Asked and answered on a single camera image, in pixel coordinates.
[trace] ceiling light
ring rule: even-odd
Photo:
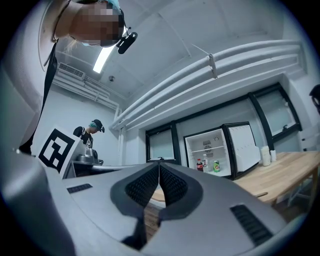
[[[127,30],[126,27],[124,27],[123,35],[126,33],[126,30]],[[104,64],[106,63],[110,53],[115,48],[115,46],[116,45],[101,49],[101,52],[100,52],[100,54],[99,54],[99,56],[96,59],[96,62],[94,64],[93,71],[95,71],[95,72],[100,74],[102,68],[104,67]]]

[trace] window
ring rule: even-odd
[[[283,139],[274,143],[274,149],[277,153],[280,152],[298,152],[300,144],[298,139],[298,131],[291,133]]]
[[[174,122],[145,132],[146,162],[181,164],[177,128]]]
[[[277,91],[257,97],[270,126],[272,136],[296,124],[288,102]]]
[[[175,159],[171,130],[158,132],[149,137],[150,160]]]

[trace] ceiling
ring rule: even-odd
[[[100,74],[93,71],[100,46],[78,43],[66,52],[68,39],[60,40],[56,56],[120,94],[128,102],[157,79],[165,79],[176,64],[185,67],[203,58],[192,44],[212,52],[223,49],[231,39],[270,34],[279,39],[269,5],[257,0],[119,0],[136,42],[125,54],[117,48],[109,55]]]

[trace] air vent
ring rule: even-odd
[[[65,73],[73,78],[76,78],[78,80],[83,80],[86,76],[86,74],[78,69],[75,69],[74,67],[72,66],[69,66],[67,64],[64,64],[64,63],[59,63],[59,67],[58,67],[58,70],[61,72],[61,73]]]
[[[83,185],[79,185],[79,186],[69,187],[69,188],[67,188],[67,190],[68,190],[69,194],[72,194],[72,193],[87,190],[90,188],[92,188],[92,186],[90,184],[83,184]]]
[[[271,232],[245,205],[237,205],[230,208],[230,210],[255,246],[263,244],[272,237]]]

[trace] kitchen appliance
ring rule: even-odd
[[[92,148],[87,148],[85,154],[80,154],[76,157],[76,161],[84,164],[102,165],[103,160],[98,159],[98,153]]]
[[[211,166],[208,173],[237,179],[252,170],[260,161],[250,123],[227,123],[219,127],[183,137],[187,166],[197,169],[197,159],[206,153]],[[219,172],[213,171],[215,161]]]

